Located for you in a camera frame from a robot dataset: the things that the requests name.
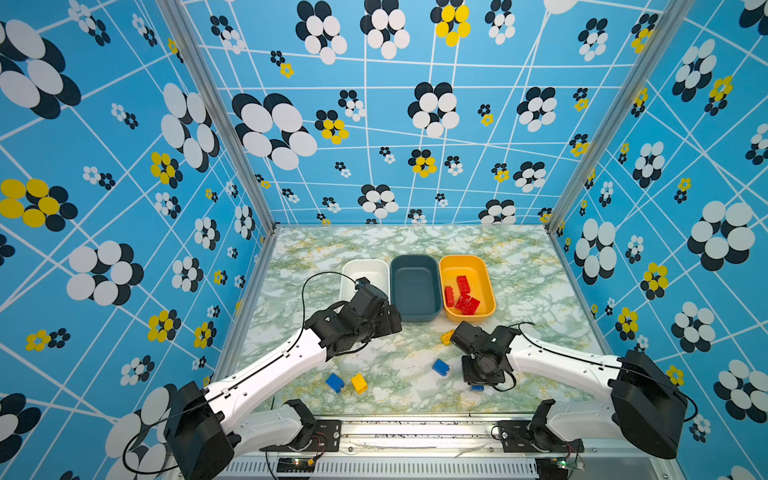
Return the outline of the red long lego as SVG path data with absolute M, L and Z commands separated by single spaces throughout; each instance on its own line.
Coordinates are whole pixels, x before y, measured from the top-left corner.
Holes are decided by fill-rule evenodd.
M 446 306 L 448 308 L 454 308 L 457 303 L 457 294 L 455 292 L 455 289 L 452 286 L 447 286 L 445 288 L 445 300 L 446 300 Z
M 472 307 L 472 297 L 469 295 L 462 294 L 455 303 L 455 308 L 462 314 L 462 315 L 472 315 L 473 314 L 473 307 Z
M 469 280 L 465 275 L 457 276 L 456 283 L 461 295 L 469 295 L 471 293 Z

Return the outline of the white plastic bin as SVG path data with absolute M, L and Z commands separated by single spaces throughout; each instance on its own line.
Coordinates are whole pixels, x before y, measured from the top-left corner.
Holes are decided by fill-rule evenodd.
M 353 280 L 365 277 L 369 282 L 381 290 L 388 298 L 390 293 L 390 267 L 389 264 L 380 259 L 357 259 L 347 262 L 341 272 Z M 356 290 L 354 285 L 345 277 L 341 279 L 339 299 L 351 300 Z

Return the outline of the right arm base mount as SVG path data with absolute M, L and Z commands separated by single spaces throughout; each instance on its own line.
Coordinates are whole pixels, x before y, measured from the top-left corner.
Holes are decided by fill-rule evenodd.
M 566 442 L 546 427 L 531 427 L 529 421 L 506 420 L 494 425 L 492 436 L 505 453 L 576 454 L 584 452 L 582 440 Z

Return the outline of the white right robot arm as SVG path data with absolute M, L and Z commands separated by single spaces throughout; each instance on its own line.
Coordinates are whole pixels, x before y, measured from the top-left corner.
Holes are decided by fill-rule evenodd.
M 625 440 L 660 459 L 676 458 L 686 412 L 694 403 L 645 353 L 597 355 L 535 339 L 525 323 L 492 332 L 462 322 L 450 341 L 462 353 L 463 380 L 502 389 L 531 374 L 591 395 L 589 401 L 540 402 L 528 422 L 498 423 L 507 452 L 577 454 L 587 439 Z

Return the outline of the yellow plastic bin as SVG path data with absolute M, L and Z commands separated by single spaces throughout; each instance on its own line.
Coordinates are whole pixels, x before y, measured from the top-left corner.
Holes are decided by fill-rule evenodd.
M 485 262 L 474 255 L 448 255 L 439 261 L 446 316 L 460 323 L 489 319 L 496 300 Z

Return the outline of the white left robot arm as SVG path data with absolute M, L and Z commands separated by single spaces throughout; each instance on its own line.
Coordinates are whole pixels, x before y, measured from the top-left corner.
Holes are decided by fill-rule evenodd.
M 354 288 L 351 299 L 304 314 L 297 334 L 248 367 L 204 388 L 190 382 L 171 397 L 163 436 L 183 478 L 213 479 L 238 455 L 311 439 L 316 419 L 300 400 L 270 411 L 253 429 L 246 419 L 302 374 L 401 332 L 400 312 L 382 290 L 365 277 Z

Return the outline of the small red lego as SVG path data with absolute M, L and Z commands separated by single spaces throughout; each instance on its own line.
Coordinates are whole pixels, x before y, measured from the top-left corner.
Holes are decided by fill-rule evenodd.
M 466 299 L 466 302 L 464 304 L 464 313 L 465 315 L 475 315 L 481 302 L 474 298 L 474 297 L 468 297 Z

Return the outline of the yellow lego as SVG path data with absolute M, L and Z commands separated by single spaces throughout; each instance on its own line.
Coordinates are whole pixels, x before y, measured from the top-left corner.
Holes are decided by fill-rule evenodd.
M 450 346 L 452 344 L 452 336 L 454 334 L 454 330 L 450 330 L 440 336 L 440 340 L 443 345 Z
M 358 395 L 366 392 L 368 389 L 368 383 L 362 374 L 354 375 L 353 377 L 350 378 L 350 382 L 355 392 Z

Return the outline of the dark teal plastic bin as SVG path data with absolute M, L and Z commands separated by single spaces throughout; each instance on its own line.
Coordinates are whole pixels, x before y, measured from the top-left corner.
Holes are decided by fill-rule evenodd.
M 402 321 L 433 321 L 443 305 L 437 261 L 428 255 L 399 255 L 392 259 L 390 271 L 391 303 Z

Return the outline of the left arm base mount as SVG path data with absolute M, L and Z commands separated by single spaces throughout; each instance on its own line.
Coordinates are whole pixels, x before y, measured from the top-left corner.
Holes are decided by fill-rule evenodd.
M 316 420 L 312 431 L 303 428 L 298 438 L 287 445 L 273 445 L 263 448 L 269 452 L 338 452 L 342 433 L 342 422 L 337 419 Z

